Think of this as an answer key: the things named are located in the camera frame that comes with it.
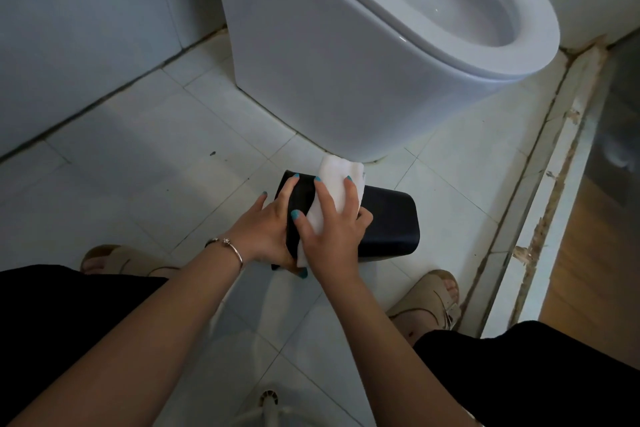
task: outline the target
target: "person's right hand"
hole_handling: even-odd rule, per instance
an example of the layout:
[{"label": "person's right hand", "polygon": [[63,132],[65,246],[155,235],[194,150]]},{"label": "person's right hand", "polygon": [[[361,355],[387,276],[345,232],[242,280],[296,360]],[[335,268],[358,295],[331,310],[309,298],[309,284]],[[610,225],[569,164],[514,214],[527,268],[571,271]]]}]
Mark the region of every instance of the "person's right hand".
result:
[{"label": "person's right hand", "polygon": [[316,179],[315,184],[324,216],[322,233],[315,234],[301,211],[291,212],[309,265],[321,283],[357,278],[358,245],[373,221],[373,215],[358,206],[358,190],[351,179],[344,180],[346,199],[342,213],[335,210],[333,198],[324,183]]}]

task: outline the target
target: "white cloth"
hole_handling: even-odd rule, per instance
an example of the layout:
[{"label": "white cloth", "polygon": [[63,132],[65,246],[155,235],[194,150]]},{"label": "white cloth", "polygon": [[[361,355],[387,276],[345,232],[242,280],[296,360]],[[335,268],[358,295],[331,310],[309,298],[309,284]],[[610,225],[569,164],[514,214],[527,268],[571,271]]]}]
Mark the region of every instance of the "white cloth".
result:
[{"label": "white cloth", "polygon": [[[331,194],[333,198],[335,209],[338,213],[341,213],[344,209],[344,200],[346,197],[344,179],[347,176],[351,176],[351,180],[353,180],[353,183],[356,185],[358,189],[358,204],[362,204],[362,195],[364,194],[364,164],[351,162],[336,155],[327,155],[322,160],[322,164],[320,164],[317,176],[324,182],[324,185],[329,190],[329,194]],[[314,199],[307,213],[307,219],[316,234],[322,233],[324,219],[317,193],[316,199]],[[300,243],[298,243],[298,267],[307,266],[307,257],[302,248],[302,240],[300,240]]]}]

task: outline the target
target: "white toilet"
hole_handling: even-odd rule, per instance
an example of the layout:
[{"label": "white toilet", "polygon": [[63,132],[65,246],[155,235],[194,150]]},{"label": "white toilet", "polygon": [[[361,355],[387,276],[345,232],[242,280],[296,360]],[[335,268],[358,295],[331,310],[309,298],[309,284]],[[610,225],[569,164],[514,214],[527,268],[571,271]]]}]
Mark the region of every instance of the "white toilet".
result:
[{"label": "white toilet", "polygon": [[236,83],[331,153],[376,160],[545,67],[548,0],[222,0]]}]

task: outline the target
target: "silver bracelet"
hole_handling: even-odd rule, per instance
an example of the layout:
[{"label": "silver bracelet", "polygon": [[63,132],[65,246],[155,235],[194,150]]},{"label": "silver bracelet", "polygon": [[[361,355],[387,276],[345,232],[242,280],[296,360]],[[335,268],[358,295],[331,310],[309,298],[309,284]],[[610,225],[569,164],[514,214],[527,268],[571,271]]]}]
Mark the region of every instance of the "silver bracelet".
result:
[{"label": "silver bracelet", "polygon": [[[220,238],[212,238],[211,240],[207,240],[207,242],[204,245],[204,248],[218,241],[220,241]],[[231,250],[233,250],[236,253],[238,260],[240,261],[240,271],[242,271],[242,269],[244,268],[244,260],[242,259],[240,252],[238,252],[238,249],[235,246],[233,246],[233,244],[231,243],[231,240],[228,238],[223,238],[222,246],[228,246]]]}]

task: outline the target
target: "sandal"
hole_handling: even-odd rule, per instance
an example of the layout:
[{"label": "sandal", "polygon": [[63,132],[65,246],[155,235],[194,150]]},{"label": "sandal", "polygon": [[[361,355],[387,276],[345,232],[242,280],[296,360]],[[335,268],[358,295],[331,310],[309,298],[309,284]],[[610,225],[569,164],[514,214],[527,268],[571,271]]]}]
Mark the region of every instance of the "sandal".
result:
[{"label": "sandal", "polygon": [[92,248],[84,255],[80,263],[80,271],[82,273],[85,271],[84,262],[88,259],[96,259],[98,257],[108,257],[102,270],[102,274],[107,275],[137,275],[139,277],[149,277],[156,270],[180,269],[180,267],[169,265],[152,255],[140,252],[130,246],[100,245]]},{"label": "sandal", "polygon": [[453,280],[456,282],[456,287],[458,286],[451,272],[432,270],[387,311],[388,317],[393,319],[409,310],[426,310],[433,314],[438,326],[444,330],[451,330],[460,319],[461,310],[458,303],[453,302],[443,280]]}]

